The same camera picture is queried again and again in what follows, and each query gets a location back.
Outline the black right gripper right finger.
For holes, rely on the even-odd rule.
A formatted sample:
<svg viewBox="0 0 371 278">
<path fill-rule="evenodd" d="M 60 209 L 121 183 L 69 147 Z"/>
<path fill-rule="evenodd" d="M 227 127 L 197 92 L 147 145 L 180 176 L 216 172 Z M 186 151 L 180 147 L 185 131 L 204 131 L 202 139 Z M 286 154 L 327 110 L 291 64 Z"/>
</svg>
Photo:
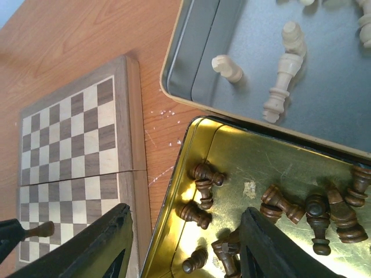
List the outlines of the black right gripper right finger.
<svg viewBox="0 0 371 278">
<path fill-rule="evenodd" d="M 248 207 L 239 226 L 242 277 L 340 277 Z"/>
</svg>

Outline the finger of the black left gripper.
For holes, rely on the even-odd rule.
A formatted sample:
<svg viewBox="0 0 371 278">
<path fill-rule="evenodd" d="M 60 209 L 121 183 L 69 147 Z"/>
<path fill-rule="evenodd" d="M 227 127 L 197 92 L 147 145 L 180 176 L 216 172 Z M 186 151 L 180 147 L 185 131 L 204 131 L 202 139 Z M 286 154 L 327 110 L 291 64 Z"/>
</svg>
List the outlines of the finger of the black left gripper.
<svg viewBox="0 0 371 278">
<path fill-rule="evenodd" d="M 0 263 L 12 252 L 12 250 L 25 237 L 25 230 L 17 219 L 1 221 L 0 227 Z"/>
</svg>

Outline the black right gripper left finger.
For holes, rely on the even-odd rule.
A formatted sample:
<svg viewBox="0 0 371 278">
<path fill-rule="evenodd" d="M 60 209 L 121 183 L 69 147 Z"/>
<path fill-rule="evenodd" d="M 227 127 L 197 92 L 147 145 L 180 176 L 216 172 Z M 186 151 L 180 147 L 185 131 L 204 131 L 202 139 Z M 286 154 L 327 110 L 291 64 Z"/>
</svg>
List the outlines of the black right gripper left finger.
<svg viewBox="0 0 371 278">
<path fill-rule="evenodd" d="M 133 243 L 130 206 L 117 204 L 58 248 L 10 277 L 126 277 Z"/>
</svg>

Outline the dark wooden chess piece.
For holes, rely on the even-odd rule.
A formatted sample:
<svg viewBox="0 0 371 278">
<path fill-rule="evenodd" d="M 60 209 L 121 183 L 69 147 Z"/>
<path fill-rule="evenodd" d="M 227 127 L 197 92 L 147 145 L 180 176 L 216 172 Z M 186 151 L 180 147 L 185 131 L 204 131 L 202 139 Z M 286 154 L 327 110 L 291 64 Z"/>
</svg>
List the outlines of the dark wooden chess piece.
<svg viewBox="0 0 371 278">
<path fill-rule="evenodd" d="M 22 238 L 22 241 L 25 241 L 25 239 L 29 237 L 50 237 L 54 234 L 54 222 L 48 221 L 44 222 L 43 224 L 40 224 L 39 226 L 24 230 L 24 236 Z"/>
</svg>

